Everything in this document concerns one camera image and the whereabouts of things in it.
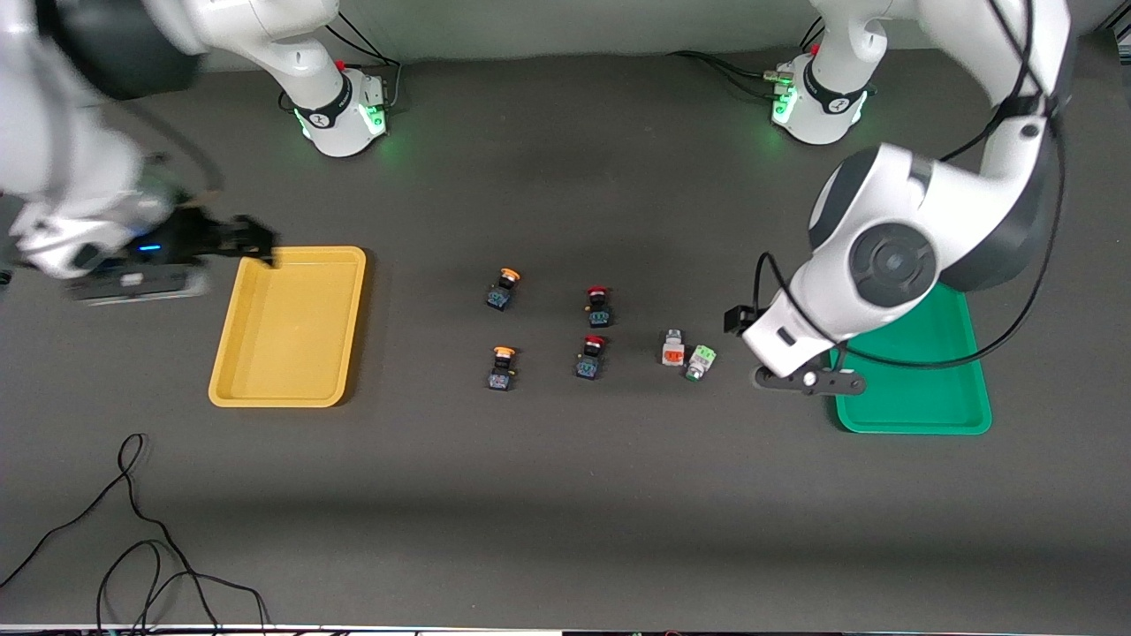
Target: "green terminal block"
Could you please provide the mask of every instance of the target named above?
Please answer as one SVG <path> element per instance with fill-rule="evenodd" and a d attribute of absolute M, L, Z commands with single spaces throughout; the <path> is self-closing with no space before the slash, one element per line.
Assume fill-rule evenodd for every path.
<path fill-rule="evenodd" d="M 385 132 L 385 110 L 381 106 L 361 106 L 365 115 L 365 127 L 373 135 Z"/>
<path fill-rule="evenodd" d="M 774 104 L 774 120 L 778 123 L 789 121 L 789 115 L 793 113 L 793 104 L 796 101 L 797 87 L 789 86 L 785 94 L 778 95 L 777 102 Z"/>
<path fill-rule="evenodd" d="M 784 70 L 766 70 L 762 71 L 762 80 L 789 86 L 793 84 L 793 74 Z"/>
<path fill-rule="evenodd" d="M 691 361 L 688 362 L 688 371 L 683 377 L 688 378 L 693 383 L 698 383 L 707 375 L 707 370 L 715 362 L 715 350 L 706 346 L 699 345 L 696 347 L 694 352 L 691 353 Z"/>

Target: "green led light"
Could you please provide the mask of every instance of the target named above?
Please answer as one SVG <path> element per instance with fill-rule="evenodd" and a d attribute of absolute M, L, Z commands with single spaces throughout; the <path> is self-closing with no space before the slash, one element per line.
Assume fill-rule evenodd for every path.
<path fill-rule="evenodd" d="M 299 120 L 299 126 L 302 127 L 302 136 L 310 139 L 310 130 L 307 130 L 307 122 L 302 119 L 302 115 L 299 114 L 299 109 L 294 109 L 294 117 Z"/>
<path fill-rule="evenodd" d="M 867 91 L 860 96 L 860 105 L 856 106 L 856 113 L 852 115 L 852 122 L 856 123 L 860 121 L 860 113 L 864 112 L 864 101 L 867 100 Z"/>
<path fill-rule="evenodd" d="M 380 135 L 385 132 L 385 111 L 379 106 L 365 106 L 357 104 L 357 110 L 362 114 L 362 121 L 365 122 L 365 127 L 369 128 L 371 135 Z"/>
<path fill-rule="evenodd" d="M 774 121 L 784 124 L 789 121 L 789 115 L 793 113 L 793 106 L 797 103 L 797 88 L 795 86 L 791 86 L 789 89 L 786 91 L 785 95 L 778 97 L 778 102 L 780 103 L 774 108 L 774 114 L 771 117 L 774 118 Z"/>

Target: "tray rim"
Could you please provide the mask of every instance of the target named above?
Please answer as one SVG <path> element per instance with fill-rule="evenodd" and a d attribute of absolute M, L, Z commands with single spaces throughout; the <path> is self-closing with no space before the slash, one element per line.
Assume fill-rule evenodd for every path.
<path fill-rule="evenodd" d="M 346 342 L 349 343 L 342 356 L 338 368 L 338 384 L 334 393 L 326 398 L 264 398 L 264 397 L 223 397 L 219 395 L 221 371 L 227 360 L 227 351 L 232 345 L 233 323 L 239 311 L 236 298 L 248 285 L 250 285 L 252 267 L 264 266 L 254 258 L 244 257 L 240 259 L 240 267 L 235 273 L 235 283 L 232 285 L 232 295 L 228 299 L 227 312 L 224 316 L 224 329 L 221 333 L 219 346 L 216 349 L 216 361 L 213 363 L 211 379 L 208 381 L 208 398 L 216 406 L 222 409 L 327 409 L 336 405 L 345 396 L 346 384 L 349 376 L 349 362 L 353 356 L 353 341 L 357 328 L 357 312 L 361 308 L 362 287 L 365 281 L 365 267 L 368 256 L 365 250 L 356 246 L 286 246 L 275 248 L 276 255 L 297 253 L 329 253 L 345 252 L 356 260 L 357 276 L 354 277 L 354 286 L 349 298 L 349 317 L 346 324 Z"/>
<path fill-rule="evenodd" d="M 953 298 L 958 302 L 958 319 L 962 325 L 962 341 L 968 350 L 977 350 L 977 338 L 974 335 L 974 321 L 970 319 L 970 308 L 969 303 L 966 301 L 966 294 L 957 290 L 947 287 L 942 283 L 939 285 L 943 286 L 947 291 L 953 294 Z M 975 381 L 981 386 L 981 390 L 977 392 L 977 402 L 979 409 L 979 420 L 977 426 L 973 427 L 960 427 L 955 424 L 933 424 L 924 426 L 923 430 L 909 431 L 909 430 L 883 430 L 883 428 L 898 427 L 899 424 L 875 424 L 875 427 L 869 427 L 867 424 L 861 426 L 848 416 L 846 412 L 847 398 L 845 396 L 836 396 L 836 409 L 837 418 L 840 423 L 852 432 L 862 435 L 944 435 L 944 436 L 957 436 L 957 435 L 982 435 L 990 430 L 990 426 L 993 424 L 993 409 L 990 405 L 990 393 L 986 388 L 985 373 L 982 370 L 982 361 L 976 360 L 969 363 L 973 369 Z"/>

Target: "gray wall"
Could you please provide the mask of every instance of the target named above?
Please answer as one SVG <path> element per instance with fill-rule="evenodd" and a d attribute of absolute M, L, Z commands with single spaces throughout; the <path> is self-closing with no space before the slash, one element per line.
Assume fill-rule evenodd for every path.
<path fill-rule="evenodd" d="M 641 55 L 676 49 L 752 51 L 795 44 L 817 11 L 804 0 L 340 0 L 370 40 L 403 61 L 532 58 L 578 53 Z M 1090 31 L 1121 0 L 1069 0 Z M 345 27 L 336 23 L 335 27 Z M 897 49 L 927 45 L 910 23 L 888 23 Z M 347 61 L 363 61 L 320 31 Z M 240 68 L 215 55 L 213 68 Z"/>

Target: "yellow tray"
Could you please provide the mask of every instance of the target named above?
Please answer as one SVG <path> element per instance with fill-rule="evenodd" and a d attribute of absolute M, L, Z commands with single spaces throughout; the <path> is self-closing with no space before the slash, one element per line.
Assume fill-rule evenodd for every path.
<path fill-rule="evenodd" d="M 346 390 L 365 252 L 275 249 L 235 275 L 208 397 L 224 407 L 334 406 Z"/>

